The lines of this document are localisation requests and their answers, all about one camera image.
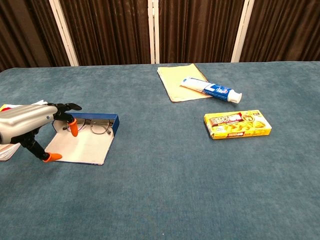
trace blue table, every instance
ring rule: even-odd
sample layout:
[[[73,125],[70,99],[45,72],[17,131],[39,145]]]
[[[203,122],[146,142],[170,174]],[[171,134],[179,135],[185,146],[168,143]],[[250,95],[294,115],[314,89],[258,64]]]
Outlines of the blue table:
[[[74,102],[120,120],[103,166],[45,164],[22,147],[0,162],[1,239],[317,239],[320,62],[197,66],[241,102],[172,103],[155,64],[0,73],[0,105]],[[255,109],[269,136],[208,135],[205,113]]]

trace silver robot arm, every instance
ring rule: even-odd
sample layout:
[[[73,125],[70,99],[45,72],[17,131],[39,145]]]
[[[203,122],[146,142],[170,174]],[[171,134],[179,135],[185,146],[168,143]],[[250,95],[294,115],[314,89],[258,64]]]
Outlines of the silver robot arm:
[[[44,162],[52,162],[62,158],[58,153],[49,153],[35,140],[39,129],[53,120],[66,121],[73,136],[78,135],[77,120],[69,110],[81,110],[74,103],[45,105],[22,105],[0,112],[0,144],[17,144],[27,148]]]

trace glasses lens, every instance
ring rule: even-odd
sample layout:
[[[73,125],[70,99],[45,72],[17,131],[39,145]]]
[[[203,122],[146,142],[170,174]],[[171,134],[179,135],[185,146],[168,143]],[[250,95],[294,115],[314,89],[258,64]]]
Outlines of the glasses lens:
[[[90,126],[94,134],[104,134],[109,127],[109,123],[105,119],[92,119]]]
[[[83,128],[83,126],[85,125],[85,119],[77,118],[76,119],[76,125],[78,127],[78,131],[80,131]],[[69,125],[67,125],[67,129],[68,129],[69,132],[71,132]]]

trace spiral binding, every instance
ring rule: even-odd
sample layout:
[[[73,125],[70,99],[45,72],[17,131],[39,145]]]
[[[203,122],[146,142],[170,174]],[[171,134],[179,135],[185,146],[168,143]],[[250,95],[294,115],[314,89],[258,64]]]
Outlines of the spiral binding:
[[[198,68],[196,65],[194,65],[194,66],[195,66],[196,69],[199,71],[199,73],[200,73],[201,77],[203,78],[203,80],[206,81],[206,82],[208,82],[208,79],[206,78],[206,76],[199,70],[199,68]]]

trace dark curtain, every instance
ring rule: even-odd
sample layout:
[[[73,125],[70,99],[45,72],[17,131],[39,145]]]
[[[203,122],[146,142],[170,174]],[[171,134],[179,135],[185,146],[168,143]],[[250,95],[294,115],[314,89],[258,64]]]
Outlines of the dark curtain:
[[[60,0],[80,65],[149,64],[148,0]]]
[[[160,63],[230,62],[244,0],[160,0]]]
[[[240,62],[320,61],[320,0],[255,0]]]
[[[0,1],[0,71],[69,66],[49,1]]]

